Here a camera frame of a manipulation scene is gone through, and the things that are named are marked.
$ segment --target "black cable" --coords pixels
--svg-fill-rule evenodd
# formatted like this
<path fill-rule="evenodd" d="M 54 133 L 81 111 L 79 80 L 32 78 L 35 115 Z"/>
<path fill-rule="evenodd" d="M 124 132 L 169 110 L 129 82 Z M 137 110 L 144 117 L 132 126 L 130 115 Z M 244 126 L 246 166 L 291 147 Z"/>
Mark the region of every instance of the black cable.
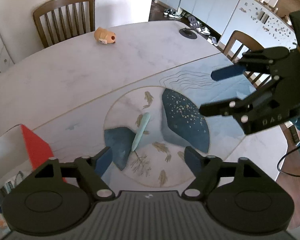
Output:
<path fill-rule="evenodd" d="M 285 157 L 287 157 L 288 155 L 290 155 L 291 153 L 297 151 L 298 149 L 300 149 L 300 146 L 298 146 L 297 148 L 293 149 L 292 151 L 286 153 L 286 154 L 279 160 L 279 162 L 278 162 L 278 164 L 277 164 L 277 169 L 278 169 L 279 172 L 284 173 L 284 174 L 287 174 L 287 175 L 290 175 L 290 176 L 293 176 L 293 177 L 300 178 L 300 175 L 288 173 L 288 172 L 282 171 L 282 170 L 279 168 L 279 165 L 280 165 L 280 163 L 282 162 L 282 160 L 283 160 Z"/>

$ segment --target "wooden floor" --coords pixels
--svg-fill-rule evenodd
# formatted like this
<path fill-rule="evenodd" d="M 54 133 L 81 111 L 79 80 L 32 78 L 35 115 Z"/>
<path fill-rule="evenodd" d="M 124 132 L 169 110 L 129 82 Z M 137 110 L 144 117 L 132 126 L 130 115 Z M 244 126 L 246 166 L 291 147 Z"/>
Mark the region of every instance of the wooden floor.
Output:
<path fill-rule="evenodd" d="M 282 131 L 287 139 L 288 151 L 296 148 L 293 143 L 291 133 L 284 125 L 281 125 Z M 300 153 L 296 151 L 287 156 L 282 170 L 285 172 L 300 175 Z M 287 193 L 292 197 L 295 204 L 295 211 L 289 229 L 300 226 L 300 178 L 292 177 L 283 173 L 280 173 L 276 181 Z"/>

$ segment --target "white wall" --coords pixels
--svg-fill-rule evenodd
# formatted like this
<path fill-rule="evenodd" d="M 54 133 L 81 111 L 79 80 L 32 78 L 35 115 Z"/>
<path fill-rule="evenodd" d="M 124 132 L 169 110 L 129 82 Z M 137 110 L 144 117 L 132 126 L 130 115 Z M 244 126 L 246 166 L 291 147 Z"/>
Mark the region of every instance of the white wall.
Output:
<path fill-rule="evenodd" d="M 43 49 L 32 12 L 48 0 L 0 0 L 0 34 L 15 62 Z M 96 0 L 96 27 L 145 22 L 151 0 Z"/>

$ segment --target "white marble table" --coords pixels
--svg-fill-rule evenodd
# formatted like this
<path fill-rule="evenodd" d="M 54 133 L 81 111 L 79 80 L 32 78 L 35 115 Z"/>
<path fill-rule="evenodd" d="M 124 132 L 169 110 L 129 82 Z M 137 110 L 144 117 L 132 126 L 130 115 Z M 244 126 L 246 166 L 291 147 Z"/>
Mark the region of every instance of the white marble table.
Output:
<path fill-rule="evenodd" d="M 176 66 L 220 53 L 178 21 L 110 28 L 115 44 L 87 33 L 41 50 L 0 75 L 0 136 L 22 123 L 34 129 L 90 100 Z"/>
<path fill-rule="evenodd" d="M 104 129 L 113 125 L 105 122 L 107 113 L 132 90 L 169 88 L 196 106 L 244 98 L 254 90 L 243 76 L 211 82 L 211 71 L 230 61 L 201 36 L 196 40 L 181 36 L 178 30 L 183 27 L 176 21 L 113 27 L 116 44 L 104 46 L 87 33 L 24 59 L 0 76 L 0 136 L 16 124 L 25 124 L 50 144 L 61 161 L 72 161 L 95 155 L 104 147 Z M 276 179 L 276 162 L 287 150 L 279 127 L 245 136 L 232 117 L 210 117 L 206 122 L 211 136 L 209 151 L 203 154 L 227 161 L 249 157 Z M 126 125 L 135 129 L 134 121 Z M 181 161 L 175 155 L 169 164 L 173 160 Z M 167 169 L 175 172 L 172 166 Z M 187 178 L 182 183 L 166 186 L 184 189 L 193 179 L 185 172 Z M 123 176 L 113 164 L 103 179 L 115 192 L 147 189 L 138 178 Z"/>

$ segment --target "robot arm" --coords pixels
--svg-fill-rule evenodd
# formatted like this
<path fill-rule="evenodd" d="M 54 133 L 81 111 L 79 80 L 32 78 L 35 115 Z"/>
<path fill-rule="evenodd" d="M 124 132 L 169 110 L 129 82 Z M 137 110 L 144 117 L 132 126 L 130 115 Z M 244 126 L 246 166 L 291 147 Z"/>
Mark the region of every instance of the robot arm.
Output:
<path fill-rule="evenodd" d="M 295 29 L 299 26 L 299 13 L 290 14 Z M 201 105 L 200 113 L 232 115 L 247 135 L 300 117 L 300 47 L 292 51 L 273 47 L 246 52 L 235 65 L 215 70 L 211 77 L 221 80 L 244 71 L 269 74 L 271 81 L 243 100 L 231 98 Z"/>

